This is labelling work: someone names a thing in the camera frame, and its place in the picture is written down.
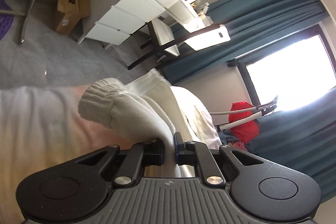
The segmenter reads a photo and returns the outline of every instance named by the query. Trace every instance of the bright window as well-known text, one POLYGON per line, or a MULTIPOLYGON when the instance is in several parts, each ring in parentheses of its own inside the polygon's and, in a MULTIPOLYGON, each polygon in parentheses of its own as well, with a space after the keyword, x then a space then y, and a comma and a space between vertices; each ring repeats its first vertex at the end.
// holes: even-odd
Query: bright window
POLYGON ((246 68, 261 104, 279 96, 277 111, 307 105, 336 86, 319 35, 291 44, 246 68))

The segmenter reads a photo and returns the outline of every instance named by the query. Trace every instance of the purple mat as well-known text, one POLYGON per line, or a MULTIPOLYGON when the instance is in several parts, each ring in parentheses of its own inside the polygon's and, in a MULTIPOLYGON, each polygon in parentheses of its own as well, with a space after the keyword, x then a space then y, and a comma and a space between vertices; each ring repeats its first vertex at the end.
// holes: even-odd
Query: purple mat
MULTIPOLYGON (((4 0, 0 0, 0 10, 12 10, 4 0)), ((8 32, 9 28, 12 26, 14 15, 4 15, 0 14, 0 40, 8 32)))

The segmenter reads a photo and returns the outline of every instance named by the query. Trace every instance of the window frame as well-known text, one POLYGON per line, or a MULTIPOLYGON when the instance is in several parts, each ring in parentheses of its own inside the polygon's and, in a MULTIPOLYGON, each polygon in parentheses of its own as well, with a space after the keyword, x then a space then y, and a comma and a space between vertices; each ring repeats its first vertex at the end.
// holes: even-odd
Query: window frame
POLYGON ((320 25, 314 25, 311 26, 307 29, 304 29, 302 31, 296 32, 294 34, 291 34, 289 36, 283 37, 280 40, 277 40, 273 43, 271 43, 270 45, 267 45, 265 47, 262 47, 256 51, 253 51, 249 54, 246 54, 240 58, 237 58, 236 60, 231 60, 228 61, 228 66, 232 66, 232 64, 236 65, 241 77, 244 81, 244 84, 246 86, 247 92, 250 96, 251 102, 254 106, 260 105, 260 100, 257 94, 257 91, 253 85, 252 79, 250 77, 250 74, 247 70, 247 66, 251 65, 263 58, 265 58, 266 56, 273 54, 283 48, 286 48, 289 45, 292 45, 296 42, 299 42, 303 39, 308 39, 311 38, 313 36, 319 35, 320 39, 323 43, 323 46, 328 54, 330 63, 332 65, 332 68, 334 70, 334 75, 336 77, 336 60, 335 60, 335 56, 331 50, 331 47, 327 41, 327 38, 323 32, 323 30, 321 29, 320 25))

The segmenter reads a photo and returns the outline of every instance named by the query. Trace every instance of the gray ribbed platform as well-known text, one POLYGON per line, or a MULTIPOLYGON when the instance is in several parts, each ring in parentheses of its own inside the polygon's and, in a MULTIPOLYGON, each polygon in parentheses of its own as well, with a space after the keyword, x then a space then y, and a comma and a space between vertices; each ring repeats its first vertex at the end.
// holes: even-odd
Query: gray ribbed platform
POLYGON ((241 211, 223 189, 202 185, 198 178, 142 178, 118 189, 106 206, 80 224, 260 224, 241 211))

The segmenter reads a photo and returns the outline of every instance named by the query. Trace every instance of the gray carpet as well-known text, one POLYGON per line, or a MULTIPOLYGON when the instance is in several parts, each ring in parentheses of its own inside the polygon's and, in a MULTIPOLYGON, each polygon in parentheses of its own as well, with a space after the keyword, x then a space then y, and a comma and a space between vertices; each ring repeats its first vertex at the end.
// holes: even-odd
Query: gray carpet
MULTIPOLYGON (((13 10, 26 8, 25 0, 5 1, 13 10)), ((137 34, 107 50, 101 42, 87 38, 77 45, 76 40, 82 34, 81 22, 69 36, 59 34, 53 31, 54 9, 46 4, 34 5, 26 40, 20 46, 17 41, 23 18, 14 18, 12 27, 0 41, 0 89, 23 85, 75 86, 108 77, 127 84, 157 65, 153 57, 127 70, 128 65, 146 53, 140 49, 146 39, 137 34)))

